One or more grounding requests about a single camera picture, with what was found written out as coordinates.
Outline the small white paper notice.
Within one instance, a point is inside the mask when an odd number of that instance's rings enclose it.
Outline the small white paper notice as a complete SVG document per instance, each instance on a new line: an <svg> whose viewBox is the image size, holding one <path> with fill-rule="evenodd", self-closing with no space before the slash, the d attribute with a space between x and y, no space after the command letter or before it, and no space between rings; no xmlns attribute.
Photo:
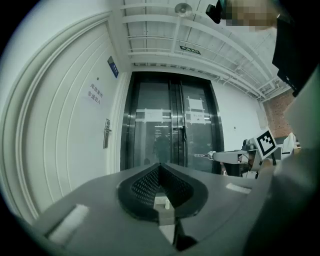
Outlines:
<svg viewBox="0 0 320 256"><path fill-rule="evenodd" d="M196 112L196 111L191 111L190 112L190 122L192 124L205 124L205 115L203 112Z"/></svg>

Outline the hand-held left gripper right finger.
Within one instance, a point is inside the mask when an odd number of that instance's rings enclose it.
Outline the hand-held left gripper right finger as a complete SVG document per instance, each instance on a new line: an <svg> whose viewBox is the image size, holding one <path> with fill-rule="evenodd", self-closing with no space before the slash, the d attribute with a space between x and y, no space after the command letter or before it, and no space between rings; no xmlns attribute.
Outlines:
<svg viewBox="0 0 320 256"><path fill-rule="evenodd" d="M175 164L159 167L159 181L174 208L173 241L160 256L245 256L255 217L249 213L257 180Z"/></svg>

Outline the round ceiling light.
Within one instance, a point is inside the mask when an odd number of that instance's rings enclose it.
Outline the round ceiling light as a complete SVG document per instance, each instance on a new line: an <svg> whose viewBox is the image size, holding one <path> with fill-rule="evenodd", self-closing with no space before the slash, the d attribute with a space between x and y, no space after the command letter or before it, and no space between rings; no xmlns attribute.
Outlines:
<svg viewBox="0 0 320 256"><path fill-rule="evenodd" d="M188 18L193 14L192 7L187 3L178 3L175 8L174 12L177 14L178 17L181 18Z"/></svg>

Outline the dark metal door lock plate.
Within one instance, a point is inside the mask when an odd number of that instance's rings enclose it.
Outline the dark metal door lock plate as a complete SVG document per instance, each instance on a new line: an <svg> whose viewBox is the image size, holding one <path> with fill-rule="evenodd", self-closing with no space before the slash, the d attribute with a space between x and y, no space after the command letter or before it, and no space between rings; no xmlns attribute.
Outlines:
<svg viewBox="0 0 320 256"><path fill-rule="evenodd" d="M109 135L111 132L107 132L105 131L105 128L110 128L111 126L111 121L107 118L105 120L105 126L104 126L104 134L103 134L103 149L106 149L108 147L108 144L109 144Z"/></svg>

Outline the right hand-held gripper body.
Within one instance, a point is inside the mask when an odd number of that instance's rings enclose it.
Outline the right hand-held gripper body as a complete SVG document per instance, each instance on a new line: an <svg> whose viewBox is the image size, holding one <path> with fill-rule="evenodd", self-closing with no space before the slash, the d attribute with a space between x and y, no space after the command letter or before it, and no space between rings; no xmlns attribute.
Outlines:
<svg viewBox="0 0 320 256"><path fill-rule="evenodd" d="M257 136L245 139L239 150L221 151L214 154L215 162L222 163L224 174L242 178L257 178L264 160L277 164L275 152L278 145L270 129L265 129Z"/></svg>

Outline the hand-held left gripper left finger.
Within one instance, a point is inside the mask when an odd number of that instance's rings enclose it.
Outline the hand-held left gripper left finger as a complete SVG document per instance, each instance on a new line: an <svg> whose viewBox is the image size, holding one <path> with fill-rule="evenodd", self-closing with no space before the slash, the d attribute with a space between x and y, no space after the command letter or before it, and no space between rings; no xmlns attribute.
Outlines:
<svg viewBox="0 0 320 256"><path fill-rule="evenodd" d="M92 179L45 210L33 224L51 253L64 256L170 256L154 201L158 164Z"/></svg>

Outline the blue door name plate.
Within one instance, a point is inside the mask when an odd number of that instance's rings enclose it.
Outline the blue door name plate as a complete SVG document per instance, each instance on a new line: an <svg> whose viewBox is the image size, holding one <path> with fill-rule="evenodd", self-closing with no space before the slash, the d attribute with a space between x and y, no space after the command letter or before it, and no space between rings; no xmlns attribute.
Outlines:
<svg viewBox="0 0 320 256"><path fill-rule="evenodd" d="M115 63L113 57L110 56L110 57L108 58L107 62L108 62L108 64L109 64L109 67L110 67L113 75L115 76L115 78L117 78L118 75L119 75L119 70L118 70L118 68L117 68L117 66L116 66L116 63Z"/></svg>

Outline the black framed glass door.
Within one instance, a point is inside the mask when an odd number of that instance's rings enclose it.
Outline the black framed glass door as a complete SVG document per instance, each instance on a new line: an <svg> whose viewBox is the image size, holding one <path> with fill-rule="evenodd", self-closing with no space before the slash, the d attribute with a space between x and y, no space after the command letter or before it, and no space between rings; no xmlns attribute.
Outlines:
<svg viewBox="0 0 320 256"><path fill-rule="evenodd" d="M188 97L203 100L204 111L189 109ZM190 112L203 112L205 124L192 124ZM185 142L182 126L186 127ZM218 162L195 154L223 150L222 121L209 80L167 72L132 73L122 122L121 170L172 163L220 174Z"/></svg>

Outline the green exit sign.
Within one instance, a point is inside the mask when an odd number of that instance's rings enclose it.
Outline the green exit sign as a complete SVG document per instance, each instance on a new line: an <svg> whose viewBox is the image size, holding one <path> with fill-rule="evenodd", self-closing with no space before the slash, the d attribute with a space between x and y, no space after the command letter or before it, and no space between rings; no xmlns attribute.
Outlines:
<svg viewBox="0 0 320 256"><path fill-rule="evenodd" d="M190 48L190 47L186 47L186 46L182 46L182 45L180 45L179 47L180 47L180 49L182 51L186 51L186 52L189 52L189 53L192 53L192 54L201 55L199 50L196 50L196 49L193 49L193 48Z"/></svg>

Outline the taped blank white paper square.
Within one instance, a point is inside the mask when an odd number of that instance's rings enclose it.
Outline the taped blank white paper square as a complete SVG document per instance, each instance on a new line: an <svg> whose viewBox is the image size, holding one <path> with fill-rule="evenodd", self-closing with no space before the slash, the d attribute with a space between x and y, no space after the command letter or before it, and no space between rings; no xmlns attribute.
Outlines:
<svg viewBox="0 0 320 256"><path fill-rule="evenodd" d="M188 96L187 100L188 100L188 104L189 104L188 108L190 110L199 110L202 112L204 111L202 99L193 99Z"/></svg>

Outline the person's black shirt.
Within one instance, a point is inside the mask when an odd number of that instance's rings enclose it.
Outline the person's black shirt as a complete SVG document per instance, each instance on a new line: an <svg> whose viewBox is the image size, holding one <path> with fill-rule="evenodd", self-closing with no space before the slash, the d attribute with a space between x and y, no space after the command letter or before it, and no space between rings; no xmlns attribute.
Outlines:
<svg viewBox="0 0 320 256"><path fill-rule="evenodd" d="M292 88L294 97L298 96L320 64L317 25L312 19L277 18L272 64L278 68L277 76Z"/></svg>

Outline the white garment on chair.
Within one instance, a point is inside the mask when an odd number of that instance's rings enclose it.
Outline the white garment on chair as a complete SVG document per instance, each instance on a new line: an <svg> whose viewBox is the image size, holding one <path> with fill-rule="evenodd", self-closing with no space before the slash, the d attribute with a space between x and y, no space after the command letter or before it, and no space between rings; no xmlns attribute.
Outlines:
<svg viewBox="0 0 320 256"><path fill-rule="evenodd" d="M284 160L299 152L300 148L297 146L297 137L294 133L291 132L283 141L281 150L281 160Z"/></svg>

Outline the white ceiling pipe rack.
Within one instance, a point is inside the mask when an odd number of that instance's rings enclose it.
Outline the white ceiling pipe rack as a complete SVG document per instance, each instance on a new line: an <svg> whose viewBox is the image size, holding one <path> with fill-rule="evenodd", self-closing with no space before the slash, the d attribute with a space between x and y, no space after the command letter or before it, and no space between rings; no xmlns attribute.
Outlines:
<svg viewBox="0 0 320 256"><path fill-rule="evenodd" d="M123 0L128 56L139 66L160 66L199 73L231 85L260 102L290 87L272 65L275 29L256 31L214 23L205 13L217 0ZM187 3L192 15L181 18L175 6ZM200 51L183 51L180 46Z"/></svg>

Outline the white door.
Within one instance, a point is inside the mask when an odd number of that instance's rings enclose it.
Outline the white door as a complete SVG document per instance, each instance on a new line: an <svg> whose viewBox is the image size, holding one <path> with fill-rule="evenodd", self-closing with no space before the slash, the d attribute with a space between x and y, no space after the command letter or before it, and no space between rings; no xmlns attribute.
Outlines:
<svg viewBox="0 0 320 256"><path fill-rule="evenodd" d="M55 53L32 88L18 143L30 221L77 187L107 174L104 128L106 119L114 119L121 78L119 69L115 78L110 56L118 60L103 22ZM83 98L91 83L104 88L102 106Z"/></svg>

